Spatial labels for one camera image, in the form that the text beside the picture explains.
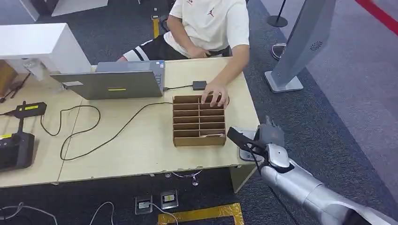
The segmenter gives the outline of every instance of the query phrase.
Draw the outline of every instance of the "stanchion base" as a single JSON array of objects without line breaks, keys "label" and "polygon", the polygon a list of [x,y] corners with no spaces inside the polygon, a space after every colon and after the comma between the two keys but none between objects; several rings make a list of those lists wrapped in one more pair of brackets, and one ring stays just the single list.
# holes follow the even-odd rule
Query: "stanchion base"
[{"label": "stanchion base", "polygon": [[279,17],[277,20],[277,15],[271,15],[267,18],[267,23],[273,27],[285,27],[287,26],[287,20],[283,17]]},{"label": "stanchion base", "polygon": [[274,79],[271,76],[272,71],[265,72],[265,78],[271,88],[273,93],[281,93],[281,92],[288,92],[288,91],[295,91],[303,89],[303,85],[301,84],[300,80],[295,76],[286,86],[278,87],[275,84]]},{"label": "stanchion base", "polygon": [[282,54],[285,50],[286,44],[285,43],[278,43],[272,46],[271,48],[271,55],[274,57],[276,60],[280,60],[282,57]]}]

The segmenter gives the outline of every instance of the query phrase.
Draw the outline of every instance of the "table leg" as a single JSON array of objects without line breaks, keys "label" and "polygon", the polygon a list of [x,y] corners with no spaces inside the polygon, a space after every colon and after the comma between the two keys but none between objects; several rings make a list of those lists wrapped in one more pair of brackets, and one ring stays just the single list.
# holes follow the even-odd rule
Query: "table leg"
[{"label": "table leg", "polygon": [[246,181],[256,171],[256,165],[243,165],[239,168],[230,167],[232,187],[236,194],[246,183]]}]

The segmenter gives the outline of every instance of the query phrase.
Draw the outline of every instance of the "logo on t-shirt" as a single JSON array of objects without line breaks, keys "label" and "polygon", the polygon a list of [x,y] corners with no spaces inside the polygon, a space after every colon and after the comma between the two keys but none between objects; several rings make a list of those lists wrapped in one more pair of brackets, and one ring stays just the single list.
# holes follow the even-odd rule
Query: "logo on t-shirt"
[{"label": "logo on t-shirt", "polygon": [[211,15],[211,16],[214,18],[213,10],[214,10],[214,7],[212,8],[212,10],[210,10],[210,12],[208,13],[208,15]]}]

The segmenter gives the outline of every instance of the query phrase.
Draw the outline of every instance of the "black shorts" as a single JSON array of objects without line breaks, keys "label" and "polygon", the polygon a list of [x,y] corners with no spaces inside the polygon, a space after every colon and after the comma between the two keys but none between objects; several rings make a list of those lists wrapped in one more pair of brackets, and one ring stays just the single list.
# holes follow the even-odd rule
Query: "black shorts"
[{"label": "black shorts", "polygon": [[147,60],[185,60],[188,59],[167,44],[163,35],[147,41],[123,55],[128,61]]}]

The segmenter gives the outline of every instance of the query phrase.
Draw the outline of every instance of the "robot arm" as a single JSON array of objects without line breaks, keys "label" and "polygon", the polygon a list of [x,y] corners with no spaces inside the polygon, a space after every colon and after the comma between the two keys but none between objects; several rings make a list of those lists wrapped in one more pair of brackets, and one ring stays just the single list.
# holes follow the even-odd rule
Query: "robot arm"
[{"label": "robot arm", "polygon": [[296,164],[283,147],[283,131],[269,119],[259,125],[254,140],[233,127],[227,137],[241,149],[264,157],[261,165],[256,164],[265,183],[304,208],[321,225],[398,225],[392,218],[330,190]]}]

